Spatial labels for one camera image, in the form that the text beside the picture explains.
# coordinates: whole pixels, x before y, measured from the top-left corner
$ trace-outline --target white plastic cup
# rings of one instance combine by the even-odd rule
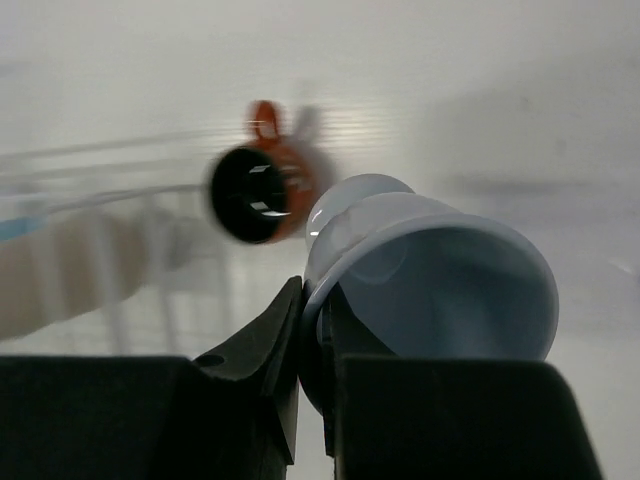
[[[400,356],[541,360],[551,348],[558,290],[540,252],[515,230],[397,179],[359,175],[328,190],[309,217],[307,245],[307,333],[339,284],[353,313]]]

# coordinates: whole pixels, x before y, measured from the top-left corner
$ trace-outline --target orange mug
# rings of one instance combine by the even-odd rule
[[[246,243],[277,242],[307,218],[317,196],[312,170],[280,133],[278,111],[268,101],[252,105],[253,140],[226,152],[206,191],[222,227]]]

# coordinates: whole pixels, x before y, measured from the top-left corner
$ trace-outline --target white backdrop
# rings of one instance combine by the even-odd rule
[[[10,154],[207,130],[99,161],[205,158],[244,138],[250,100],[313,107],[338,177],[395,175],[547,255],[561,290],[550,361],[608,477],[637,478],[638,18],[633,0],[1,0],[0,160],[91,163]],[[230,277],[302,273],[291,242],[238,249]],[[251,282],[266,305],[272,277]],[[320,417],[304,404],[300,423],[290,478],[330,478]]]

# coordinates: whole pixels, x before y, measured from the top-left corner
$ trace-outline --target mug handle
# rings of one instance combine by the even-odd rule
[[[251,132],[261,142],[277,143],[280,141],[280,125],[278,110],[274,103],[267,100],[255,102],[249,120]]]

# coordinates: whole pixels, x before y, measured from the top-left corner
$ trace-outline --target beige object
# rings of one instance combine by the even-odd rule
[[[148,261],[142,235],[126,220],[79,213],[0,243],[0,339],[26,335],[102,305],[100,247],[107,246],[102,261],[107,258],[114,273],[118,299],[133,295],[145,279]],[[49,268],[44,260],[51,262]]]

